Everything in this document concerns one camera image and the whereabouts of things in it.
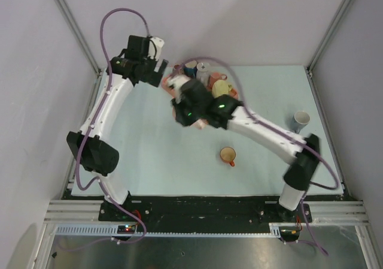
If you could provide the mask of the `grey-blue patterned mug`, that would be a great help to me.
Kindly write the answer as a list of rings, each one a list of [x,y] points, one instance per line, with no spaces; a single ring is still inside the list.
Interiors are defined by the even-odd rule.
[[[296,134],[299,134],[300,131],[311,121],[310,115],[305,111],[297,111],[294,113],[291,120],[291,130]]]

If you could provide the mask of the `yellow faceted mug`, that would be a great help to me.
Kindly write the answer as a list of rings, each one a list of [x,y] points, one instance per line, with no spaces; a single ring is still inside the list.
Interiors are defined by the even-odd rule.
[[[225,80],[216,81],[212,87],[212,95],[218,98],[222,95],[229,95],[232,90],[232,85]]]

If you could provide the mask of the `large peach mug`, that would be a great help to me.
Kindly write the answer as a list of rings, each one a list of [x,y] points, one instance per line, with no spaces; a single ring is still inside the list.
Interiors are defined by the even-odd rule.
[[[176,112],[175,112],[174,108],[172,109],[172,116],[174,119],[176,119]],[[202,119],[199,119],[195,123],[193,123],[192,125],[189,125],[189,127],[193,127],[193,128],[199,129],[199,130],[202,130],[203,128],[205,128],[207,126],[208,126],[207,121],[202,120]]]

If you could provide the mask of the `small orange mug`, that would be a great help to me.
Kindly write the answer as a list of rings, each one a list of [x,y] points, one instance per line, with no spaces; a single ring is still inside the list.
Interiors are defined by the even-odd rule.
[[[236,152],[232,147],[224,147],[220,150],[220,159],[231,167],[235,166],[235,158]]]

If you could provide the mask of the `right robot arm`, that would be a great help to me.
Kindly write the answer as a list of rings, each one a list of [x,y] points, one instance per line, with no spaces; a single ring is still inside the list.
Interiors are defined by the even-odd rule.
[[[199,80],[185,75],[169,77],[165,83],[172,91],[174,118],[182,126],[208,125],[235,132],[269,149],[288,164],[276,213],[285,222],[296,217],[319,164],[319,138],[285,131],[230,95],[213,97]]]

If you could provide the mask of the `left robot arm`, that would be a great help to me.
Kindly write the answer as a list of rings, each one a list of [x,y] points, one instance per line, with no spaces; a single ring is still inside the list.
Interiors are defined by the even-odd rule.
[[[76,160],[75,179],[80,182],[80,168],[92,173],[91,182],[105,189],[105,199],[113,203],[112,214],[119,220],[131,217],[133,207],[126,202],[126,189],[115,173],[120,159],[117,149],[108,142],[117,115],[134,86],[140,82],[158,87],[167,60],[160,60],[165,42],[159,37],[131,35],[118,56],[106,69],[107,83],[85,123],[77,132],[69,132],[68,146]]]

